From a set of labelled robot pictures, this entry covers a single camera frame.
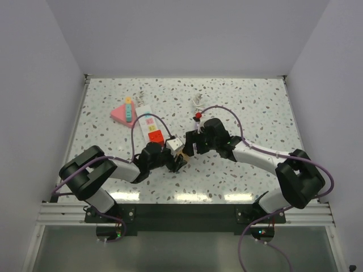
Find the tan cube plug adapter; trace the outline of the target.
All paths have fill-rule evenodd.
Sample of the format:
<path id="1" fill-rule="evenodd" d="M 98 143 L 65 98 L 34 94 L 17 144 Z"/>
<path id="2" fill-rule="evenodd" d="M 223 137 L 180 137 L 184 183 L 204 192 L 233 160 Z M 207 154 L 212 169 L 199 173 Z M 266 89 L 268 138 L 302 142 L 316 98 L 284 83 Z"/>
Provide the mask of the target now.
<path id="1" fill-rule="evenodd" d="M 183 153 L 182 151 L 179 152 L 179 154 L 183 157 L 183 160 L 185 160 L 186 162 L 189 162 L 190 157 L 188 155 L 186 155 L 185 153 Z"/>

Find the red cube plug adapter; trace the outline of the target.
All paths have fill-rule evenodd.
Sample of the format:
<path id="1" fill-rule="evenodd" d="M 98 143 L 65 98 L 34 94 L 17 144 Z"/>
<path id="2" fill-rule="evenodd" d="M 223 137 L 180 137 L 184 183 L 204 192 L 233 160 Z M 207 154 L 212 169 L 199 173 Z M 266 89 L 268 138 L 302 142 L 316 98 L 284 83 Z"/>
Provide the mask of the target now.
<path id="1" fill-rule="evenodd" d="M 155 130 L 148 133 L 150 142 L 157 143 L 161 146 L 164 145 L 164 137 L 161 130 Z"/>

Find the white multicolour power strip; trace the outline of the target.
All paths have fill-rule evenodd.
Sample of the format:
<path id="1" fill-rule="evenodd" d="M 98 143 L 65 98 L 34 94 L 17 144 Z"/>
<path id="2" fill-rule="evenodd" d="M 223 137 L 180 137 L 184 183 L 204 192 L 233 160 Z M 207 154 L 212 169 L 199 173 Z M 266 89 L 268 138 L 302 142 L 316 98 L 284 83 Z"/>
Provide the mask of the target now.
<path id="1" fill-rule="evenodd" d="M 142 105 L 136 108 L 136 115 L 139 118 L 138 123 L 141 127 L 142 135 L 146 143 L 150 142 L 148 136 L 149 132 L 160 130 L 155 117 L 151 116 L 150 113 L 152 113 L 152 110 L 149 105 Z"/>

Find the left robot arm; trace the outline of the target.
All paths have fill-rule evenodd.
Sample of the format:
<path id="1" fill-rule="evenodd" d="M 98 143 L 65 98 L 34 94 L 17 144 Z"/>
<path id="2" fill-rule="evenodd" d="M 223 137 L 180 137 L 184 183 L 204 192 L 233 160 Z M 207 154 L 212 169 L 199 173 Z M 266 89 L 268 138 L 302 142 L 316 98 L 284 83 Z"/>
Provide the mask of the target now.
<path id="1" fill-rule="evenodd" d="M 109 179 L 119 179 L 138 184 L 148 178 L 156 168 L 167 167 L 177 172 L 187 164 L 182 154 L 184 144 L 179 138 L 169 139 L 161 146 L 149 142 L 132 161 L 106 156 L 98 146 L 92 146 L 59 171 L 62 183 L 55 190 L 67 185 L 80 201 L 97 209 L 97 215 L 104 222 L 112 222 L 121 215 L 115 199 L 103 188 Z"/>

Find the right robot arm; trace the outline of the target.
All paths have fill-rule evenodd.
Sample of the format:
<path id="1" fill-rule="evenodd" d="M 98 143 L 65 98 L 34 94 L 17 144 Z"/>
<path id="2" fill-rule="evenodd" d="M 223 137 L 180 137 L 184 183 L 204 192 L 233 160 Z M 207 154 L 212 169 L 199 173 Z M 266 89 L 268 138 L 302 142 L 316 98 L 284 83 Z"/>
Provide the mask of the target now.
<path id="1" fill-rule="evenodd" d="M 273 212 L 286 207 L 304 209 L 326 182 L 304 151 L 279 152 L 255 146 L 243 137 L 230 135 L 218 118 L 205 121 L 185 134 L 183 152 L 188 156 L 216 151 L 221 158 L 246 163 L 276 176 L 279 187 L 263 193 L 254 202 L 253 217 L 266 222 Z"/>

